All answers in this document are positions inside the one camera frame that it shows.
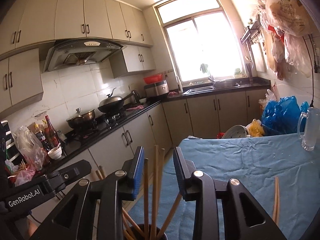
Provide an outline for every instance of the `red basket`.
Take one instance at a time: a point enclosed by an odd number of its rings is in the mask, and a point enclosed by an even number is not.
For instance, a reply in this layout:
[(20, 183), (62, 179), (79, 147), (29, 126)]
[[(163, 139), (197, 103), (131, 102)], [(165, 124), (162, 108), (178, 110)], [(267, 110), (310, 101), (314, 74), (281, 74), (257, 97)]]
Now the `red basket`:
[(153, 75), (150, 77), (145, 77), (143, 78), (143, 80), (145, 81), (145, 83), (148, 84), (152, 84), (152, 83), (156, 83), (156, 82), (160, 82), (163, 80), (163, 74), (158, 74), (158, 75)]

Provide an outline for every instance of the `blue tablecloth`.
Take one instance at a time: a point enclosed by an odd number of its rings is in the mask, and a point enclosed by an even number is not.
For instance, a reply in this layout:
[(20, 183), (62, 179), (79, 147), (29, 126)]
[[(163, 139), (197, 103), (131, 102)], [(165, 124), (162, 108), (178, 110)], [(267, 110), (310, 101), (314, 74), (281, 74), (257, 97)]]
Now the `blue tablecloth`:
[[(312, 152), (301, 147), (297, 134), (239, 139), (184, 139), (180, 143), (187, 160), (212, 178), (239, 179), (272, 216), (275, 176), (280, 185), (279, 227), (287, 239), (299, 239), (320, 207), (320, 143)], [(152, 187), (149, 189), (151, 221)], [(164, 167), (157, 226), (161, 227), (179, 191), (172, 158)], [(221, 203), (220, 239), (224, 239)], [(143, 223), (143, 198), (129, 214)], [(195, 202), (181, 200), (167, 228), (169, 240), (191, 240)]]

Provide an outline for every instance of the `window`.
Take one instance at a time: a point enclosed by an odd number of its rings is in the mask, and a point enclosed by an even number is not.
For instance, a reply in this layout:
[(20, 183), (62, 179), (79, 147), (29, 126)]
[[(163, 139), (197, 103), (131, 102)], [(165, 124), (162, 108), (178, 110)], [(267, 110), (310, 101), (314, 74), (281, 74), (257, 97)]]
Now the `window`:
[(182, 82), (242, 71), (237, 41), (217, 0), (173, 0), (157, 9)]

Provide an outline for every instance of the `white bottle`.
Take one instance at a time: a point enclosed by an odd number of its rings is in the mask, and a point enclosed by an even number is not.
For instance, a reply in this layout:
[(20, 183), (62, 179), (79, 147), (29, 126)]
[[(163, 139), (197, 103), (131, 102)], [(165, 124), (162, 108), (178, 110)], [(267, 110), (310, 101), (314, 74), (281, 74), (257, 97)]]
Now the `white bottle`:
[(180, 81), (179, 76), (177, 76), (177, 82), (178, 82), (178, 90), (179, 90), (179, 94), (182, 94), (182, 93), (183, 93), (183, 90), (182, 90), (182, 83), (181, 83), (181, 81)]

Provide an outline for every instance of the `blue plastic bag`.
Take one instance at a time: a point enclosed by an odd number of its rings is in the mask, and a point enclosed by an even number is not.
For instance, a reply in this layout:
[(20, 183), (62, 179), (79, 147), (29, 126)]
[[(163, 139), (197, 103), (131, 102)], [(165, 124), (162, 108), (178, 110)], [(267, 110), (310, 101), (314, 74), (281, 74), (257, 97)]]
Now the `blue plastic bag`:
[[(269, 101), (263, 111), (261, 123), (266, 135), (289, 134), (297, 132), (298, 120), (301, 112), (309, 108), (307, 102), (299, 108), (295, 96), (281, 98), (279, 102)], [(303, 132), (306, 121), (301, 123), (300, 131)]]

